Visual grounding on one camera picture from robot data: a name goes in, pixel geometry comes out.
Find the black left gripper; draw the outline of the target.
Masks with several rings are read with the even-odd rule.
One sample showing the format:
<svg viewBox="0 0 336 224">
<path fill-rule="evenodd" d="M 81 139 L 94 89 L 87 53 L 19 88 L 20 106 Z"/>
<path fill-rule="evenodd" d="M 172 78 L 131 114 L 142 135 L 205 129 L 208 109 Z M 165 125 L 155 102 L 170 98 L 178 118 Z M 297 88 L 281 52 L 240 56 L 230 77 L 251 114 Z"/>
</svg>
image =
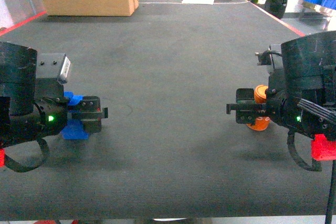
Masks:
<svg viewBox="0 0 336 224">
<path fill-rule="evenodd" d="M 1 97 L 1 148 L 59 134 L 67 125 L 68 110 L 73 111 L 72 119 L 83 123 L 86 133 L 101 132 L 101 121 L 108 118 L 108 108 L 101 108 L 97 96 L 75 95 L 68 104 L 64 86 L 56 78 L 36 80 L 32 113 L 11 115 L 11 101 Z"/>
</svg>

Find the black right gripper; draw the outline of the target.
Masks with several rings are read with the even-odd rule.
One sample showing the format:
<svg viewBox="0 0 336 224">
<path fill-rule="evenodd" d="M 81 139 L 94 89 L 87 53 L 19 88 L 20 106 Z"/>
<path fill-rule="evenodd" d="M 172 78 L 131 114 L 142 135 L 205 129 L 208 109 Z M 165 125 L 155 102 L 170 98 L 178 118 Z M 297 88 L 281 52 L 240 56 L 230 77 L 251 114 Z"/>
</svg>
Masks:
<svg viewBox="0 0 336 224">
<path fill-rule="evenodd" d="M 255 104 L 253 88 L 236 90 L 236 103 L 226 104 L 226 114 L 235 111 L 238 124 L 255 124 L 265 113 L 278 125 L 314 138 L 323 134 L 335 140 L 335 91 L 320 75 L 286 83 L 283 70 L 275 70 L 268 79 L 265 110 Z"/>
</svg>

